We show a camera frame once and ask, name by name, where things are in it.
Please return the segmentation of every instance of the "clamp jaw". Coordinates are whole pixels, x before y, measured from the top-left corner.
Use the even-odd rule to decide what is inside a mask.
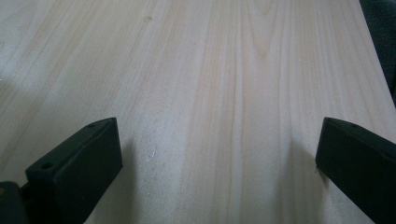
[[[91,123],[26,170],[0,183],[1,223],[83,223],[122,168],[117,120]]]
[[[361,126],[325,118],[316,163],[375,223],[396,223],[396,145]]]

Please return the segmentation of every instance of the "dark background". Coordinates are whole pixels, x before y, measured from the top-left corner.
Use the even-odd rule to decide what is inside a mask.
[[[396,105],[396,0],[360,0],[375,51]]]

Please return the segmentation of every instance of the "light wood surface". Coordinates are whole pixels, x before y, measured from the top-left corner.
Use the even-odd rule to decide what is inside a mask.
[[[0,1],[0,180],[118,119],[87,223],[371,223],[316,169],[325,116],[396,142],[359,0]]]

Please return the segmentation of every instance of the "wooden board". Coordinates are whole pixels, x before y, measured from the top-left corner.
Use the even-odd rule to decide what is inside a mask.
[[[0,1],[0,180],[118,119],[87,223],[370,223],[316,169],[326,116],[396,141],[358,0]]]

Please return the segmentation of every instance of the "wood grain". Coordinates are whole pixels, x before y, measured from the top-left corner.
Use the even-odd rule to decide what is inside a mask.
[[[108,117],[124,168],[87,223],[371,223],[321,122],[396,142],[358,0],[0,1],[0,179]]]

